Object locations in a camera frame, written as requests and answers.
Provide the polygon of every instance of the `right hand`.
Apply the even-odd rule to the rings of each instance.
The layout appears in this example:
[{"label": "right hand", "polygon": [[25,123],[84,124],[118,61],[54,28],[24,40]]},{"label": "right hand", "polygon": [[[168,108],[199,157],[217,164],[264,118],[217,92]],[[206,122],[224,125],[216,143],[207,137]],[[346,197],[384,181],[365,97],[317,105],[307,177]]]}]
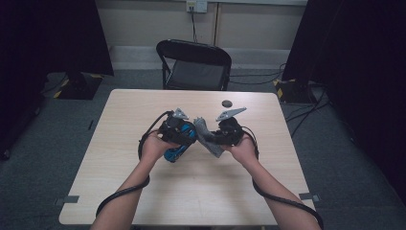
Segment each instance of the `right hand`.
[{"label": "right hand", "polygon": [[224,150],[229,151],[233,157],[238,161],[242,166],[247,164],[258,162],[258,159],[255,155],[255,147],[251,138],[244,134],[241,141],[236,146],[221,146]]}]

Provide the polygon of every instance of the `folding chair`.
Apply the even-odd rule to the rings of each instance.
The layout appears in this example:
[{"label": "folding chair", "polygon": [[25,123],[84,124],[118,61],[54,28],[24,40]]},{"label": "folding chair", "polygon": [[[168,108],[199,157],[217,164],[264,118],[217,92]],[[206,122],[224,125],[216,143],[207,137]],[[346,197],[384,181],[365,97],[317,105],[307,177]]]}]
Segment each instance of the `folding chair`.
[{"label": "folding chair", "polygon": [[[227,90],[232,61],[224,50],[208,44],[168,39],[159,42],[156,51],[162,60],[164,89]],[[171,69],[167,59],[175,60]]]}]

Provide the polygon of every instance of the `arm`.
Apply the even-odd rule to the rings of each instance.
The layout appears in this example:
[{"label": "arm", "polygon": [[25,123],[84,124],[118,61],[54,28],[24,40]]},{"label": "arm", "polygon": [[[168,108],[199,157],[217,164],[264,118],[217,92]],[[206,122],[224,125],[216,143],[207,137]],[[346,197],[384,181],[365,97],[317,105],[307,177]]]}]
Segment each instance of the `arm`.
[{"label": "arm", "polygon": [[[140,162],[118,191],[143,183],[156,161],[164,155],[167,149],[175,147],[176,145],[173,143],[162,141],[156,131],[152,132],[144,143]],[[142,190],[137,190],[108,202],[96,217],[91,229],[129,229],[141,192]]]},{"label": "arm", "polygon": [[[222,147],[241,163],[264,192],[302,203],[260,164],[255,156],[254,144],[246,134],[238,146]],[[320,229],[316,219],[308,212],[268,198],[265,201],[281,229]]]}]

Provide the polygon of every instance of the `black cable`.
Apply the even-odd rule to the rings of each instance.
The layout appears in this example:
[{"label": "black cable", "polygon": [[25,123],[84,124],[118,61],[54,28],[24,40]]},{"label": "black cable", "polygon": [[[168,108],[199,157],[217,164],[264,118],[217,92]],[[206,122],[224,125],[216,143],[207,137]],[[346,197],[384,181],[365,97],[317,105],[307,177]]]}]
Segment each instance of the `black cable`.
[{"label": "black cable", "polygon": [[[149,129],[147,130],[147,132],[144,133],[143,137],[142,137],[141,140],[140,140],[140,145],[138,146],[138,158],[139,158],[140,160],[141,160],[142,153],[143,153],[143,145],[144,145],[144,142],[146,141],[147,137],[148,137],[149,134],[151,133],[152,128],[156,125],[157,122],[159,122],[159,120],[161,120],[162,117],[164,117],[164,116],[167,115],[167,114],[171,114],[171,113],[173,113],[173,111],[166,111],[166,112],[164,112],[163,114],[161,114],[161,116],[159,116],[159,117],[155,120],[155,122],[152,123],[152,125],[149,127]],[[130,187],[130,188],[120,190],[120,191],[114,193],[113,195],[110,195],[108,198],[106,198],[106,199],[99,205],[98,210],[96,211],[96,216],[100,213],[100,211],[103,209],[103,207],[104,207],[108,202],[110,202],[111,200],[113,200],[113,199],[115,199],[115,198],[117,198],[117,197],[120,197],[120,196],[127,195],[127,194],[129,194],[129,193],[135,192],[135,191],[137,191],[137,190],[143,189],[143,188],[146,187],[148,184],[149,184],[149,176],[147,177],[147,179],[146,179],[143,183],[141,183],[141,184],[139,184],[139,185],[135,185],[135,186],[132,186],[132,187]]]},{"label": "black cable", "polygon": [[[324,103],[323,105],[320,105],[319,107],[317,107],[315,110],[319,110],[320,108],[323,108],[323,107],[325,107],[326,105],[328,105],[329,104],[329,101],[327,101],[326,103]],[[299,114],[299,115],[296,115],[296,116],[294,116],[294,117],[292,117],[292,118],[286,118],[286,122],[288,123],[288,122],[290,122],[290,121],[292,121],[292,120],[295,120],[295,119],[297,119],[297,118],[300,118],[300,117],[302,117],[302,116],[304,116],[304,115],[306,115],[308,112],[310,112],[310,111],[307,111],[307,112],[304,112],[304,113],[301,113],[301,114]]]},{"label": "black cable", "polygon": [[135,191],[137,191],[137,190],[143,189],[143,188],[146,187],[148,184],[149,184],[149,176],[147,177],[147,179],[146,179],[143,183],[141,183],[141,184],[139,184],[139,185],[136,185],[136,186],[133,186],[133,187],[130,187],[130,188],[127,188],[127,189],[118,191],[118,192],[114,193],[113,195],[110,195],[108,198],[106,198],[106,199],[99,205],[99,208],[98,208],[98,210],[96,211],[96,216],[99,215],[99,213],[102,211],[102,208],[104,208],[104,206],[105,206],[108,202],[110,202],[111,200],[113,200],[113,199],[115,199],[115,198],[117,198],[117,197],[120,197],[120,196],[127,195],[127,194],[129,194],[129,193],[135,192]]},{"label": "black cable", "polygon": [[317,105],[319,105],[319,103],[322,101],[323,96],[326,93],[326,89],[323,90],[322,95],[320,96],[319,100],[317,101],[316,104],[314,104],[314,106],[310,109],[310,111],[306,112],[306,114],[304,115],[304,118],[299,122],[299,124],[295,127],[295,129],[293,130],[292,134],[290,134],[290,137],[293,138],[293,136],[295,135],[296,131],[299,129],[299,127],[302,125],[302,123],[305,121],[305,119],[308,117],[308,115],[310,115],[310,113],[312,113],[313,111],[315,111],[317,109]]},{"label": "black cable", "polygon": [[229,81],[230,83],[236,83],[236,84],[266,84],[266,83],[269,83],[269,82],[272,82],[272,81],[274,81],[274,80],[276,80],[279,76],[280,76],[280,74],[281,73],[283,73],[283,71],[281,71],[281,72],[278,72],[278,73],[275,73],[275,74],[270,74],[270,75],[256,75],[257,77],[258,76],[273,76],[273,75],[277,75],[274,79],[272,79],[272,80],[267,80],[267,81],[263,81],[263,82],[254,82],[254,83],[245,83],[245,82],[236,82],[236,81]]},{"label": "black cable", "polygon": [[255,82],[255,83],[244,83],[244,82],[237,82],[237,81],[229,81],[229,82],[231,82],[231,83],[236,83],[236,84],[266,84],[266,83],[269,83],[269,82],[272,82],[272,81],[274,81],[274,80],[276,80],[280,75],[281,75],[281,73],[283,73],[283,70],[282,70],[282,67],[285,65],[286,63],[284,63],[284,64],[281,64],[280,65],[280,68],[279,68],[279,72],[278,73],[274,73],[274,74],[266,74],[266,75],[264,75],[264,74],[255,74],[255,75],[232,75],[232,76],[230,76],[230,77],[232,77],[232,78],[238,78],[238,77],[263,77],[263,76],[274,76],[274,75],[277,75],[274,79],[272,79],[272,80],[267,80],[267,81],[263,81],[263,82]]},{"label": "black cable", "polygon": [[[255,135],[254,135],[254,132],[253,132],[250,128],[246,127],[246,126],[242,126],[242,127],[247,128],[247,129],[250,130],[250,132],[252,133],[252,135],[251,135],[250,133],[244,131],[244,133],[246,133],[246,134],[251,138],[251,141],[253,142],[254,148],[255,148],[255,155],[256,155],[257,159],[259,159],[258,143],[257,143],[257,138],[256,138]],[[257,191],[257,193],[258,193],[259,195],[261,195],[261,196],[263,196],[263,197],[265,197],[265,198],[271,199],[271,200],[273,200],[273,201],[277,201],[277,202],[279,202],[279,203],[287,204],[287,205],[290,205],[290,206],[293,206],[293,207],[295,207],[295,208],[299,208],[299,209],[302,209],[302,210],[308,212],[308,213],[311,214],[314,218],[317,219],[317,222],[319,223],[320,228],[321,228],[322,230],[324,229],[323,219],[322,219],[322,217],[321,217],[316,211],[314,211],[313,209],[311,209],[311,208],[305,206],[304,204],[299,203],[299,202],[296,202],[296,201],[294,201],[294,200],[282,198],[282,197],[275,196],[275,195],[269,195],[268,193],[264,192],[264,191],[258,186],[258,184],[255,182],[254,178],[252,179],[252,181],[253,181],[253,186],[254,186],[255,191]]]},{"label": "black cable", "polygon": [[196,35],[196,28],[194,27],[194,8],[189,7],[192,15],[192,24],[193,24],[193,41],[197,43],[197,35]]},{"label": "black cable", "polygon": [[289,113],[289,115],[288,115],[287,117],[285,117],[284,119],[287,121],[287,120],[289,120],[290,116],[293,115],[293,113],[295,113],[295,112],[297,112],[297,111],[299,111],[299,110],[305,109],[305,108],[312,107],[312,106],[313,106],[313,104],[311,104],[311,105],[306,105],[306,106],[303,106],[303,107],[301,107],[301,108],[295,109],[295,110],[291,111],[291,112]]}]

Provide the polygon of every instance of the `table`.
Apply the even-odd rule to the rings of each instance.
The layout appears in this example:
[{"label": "table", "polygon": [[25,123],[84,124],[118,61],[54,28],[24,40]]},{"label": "table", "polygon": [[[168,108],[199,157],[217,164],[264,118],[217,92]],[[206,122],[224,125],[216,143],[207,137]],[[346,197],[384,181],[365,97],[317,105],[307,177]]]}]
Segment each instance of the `table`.
[{"label": "table", "polygon": [[[116,89],[110,94],[65,203],[62,224],[91,224],[99,204],[113,194],[138,163],[143,133],[167,110],[180,107],[191,121],[215,118],[224,110],[247,107],[236,119],[251,128],[259,143],[259,161],[295,195],[309,192],[276,95],[248,92]],[[245,169],[224,152],[211,155],[196,142],[176,161],[158,160],[144,188],[133,224],[137,225],[275,225],[263,197]],[[314,208],[312,200],[304,203]]]}]

